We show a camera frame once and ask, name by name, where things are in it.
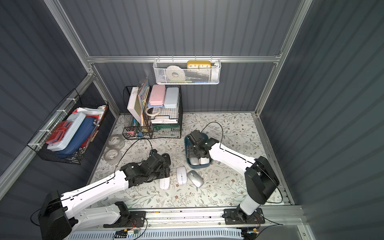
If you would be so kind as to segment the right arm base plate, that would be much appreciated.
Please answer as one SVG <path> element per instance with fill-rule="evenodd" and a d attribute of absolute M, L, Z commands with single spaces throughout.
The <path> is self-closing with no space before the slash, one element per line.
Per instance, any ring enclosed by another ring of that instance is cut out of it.
<path fill-rule="evenodd" d="M 222 218 L 226 225 L 261 225 L 266 222 L 261 208 L 256 209 L 251 215 L 247 215 L 240 208 L 224 209 Z"/>

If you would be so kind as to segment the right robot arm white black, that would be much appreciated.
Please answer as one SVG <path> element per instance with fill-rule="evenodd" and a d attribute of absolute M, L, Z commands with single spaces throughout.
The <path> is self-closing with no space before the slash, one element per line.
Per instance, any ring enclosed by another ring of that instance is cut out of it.
<path fill-rule="evenodd" d="M 239 213 L 244 216 L 252 215 L 257 208 L 264 205 L 280 185 L 279 178 L 263 156 L 248 157 L 213 138 L 200 138 L 195 141 L 192 137 L 186 137 L 185 140 L 187 157 L 218 161 L 245 178 L 247 194 L 238 206 Z"/>

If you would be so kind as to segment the white Lecoo wireless mouse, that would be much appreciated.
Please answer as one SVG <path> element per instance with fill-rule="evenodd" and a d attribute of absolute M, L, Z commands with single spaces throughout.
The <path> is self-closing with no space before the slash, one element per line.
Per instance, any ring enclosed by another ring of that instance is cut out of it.
<path fill-rule="evenodd" d="M 160 179 L 160 189 L 161 190 L 168 190 L 170 187 L 170 177 Z"/>

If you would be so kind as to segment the silver wireless mouse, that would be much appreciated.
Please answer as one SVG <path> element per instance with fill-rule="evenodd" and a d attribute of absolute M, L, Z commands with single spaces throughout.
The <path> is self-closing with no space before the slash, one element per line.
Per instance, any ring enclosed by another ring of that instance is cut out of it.
<path fill-rule="evenodd" d="M 189 171 L 187 177 L 197 188 L 204 184 L 203 178 L 194 170 Z"/>

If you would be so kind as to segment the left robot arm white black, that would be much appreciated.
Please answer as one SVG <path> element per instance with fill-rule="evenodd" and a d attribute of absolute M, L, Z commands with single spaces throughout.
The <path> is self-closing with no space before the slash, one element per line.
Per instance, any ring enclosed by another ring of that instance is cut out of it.
<path fill-rule="evenodd" d="M 123 190 L 170 176 L 169 154 L 153 152 L 147 160 L 128 163 L 113 174 L 83 188 L 45 198 L 38 214 L 44 240 L 63 240 L 71 233 L 90 227 L 121 228 L 142 224 L 145 215 L 129 212 L 124 202 L 90 209 L 89 206 Z"/>

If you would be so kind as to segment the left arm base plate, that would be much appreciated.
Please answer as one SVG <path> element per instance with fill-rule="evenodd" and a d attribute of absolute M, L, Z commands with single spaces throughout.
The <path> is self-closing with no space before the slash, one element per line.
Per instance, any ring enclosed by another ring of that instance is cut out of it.
<path fill-rule="evenodd" d="M 145 226 L 146 222 L 146 212 L 145 211 L 133 211 L 129 214 L 121 215 L 118 220 L 113 224 L 104 224 L 103 228 L 129 228 L 134 227 L 141 228 Z"/>

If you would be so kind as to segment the teal plastic storage box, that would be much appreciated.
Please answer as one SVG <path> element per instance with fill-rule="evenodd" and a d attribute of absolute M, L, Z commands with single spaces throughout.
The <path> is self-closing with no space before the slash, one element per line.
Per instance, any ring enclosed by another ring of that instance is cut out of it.
<path fill-rule="evenodd" d="M 209 167 L 211 165 L 211 163 L 213 162 L 212 159 L 203 160 L 203 164 L 200 164 L 200 160 L 196 159 L 195 157 L 193 157 L 192 158 L 192 162 L 191 162 L 191 158 L 189 157 L 189 147 L 192 146 L 192 143 L 189 140 L 188 135 L 185 136 L 185 138 L 184 138 L 184 144 L 185 144 L 186 162 L 190 166 L 190 168 L 192 168 L 192 169 L 203 169 L 203 168 L 207 168 L 207 167 Z"/>

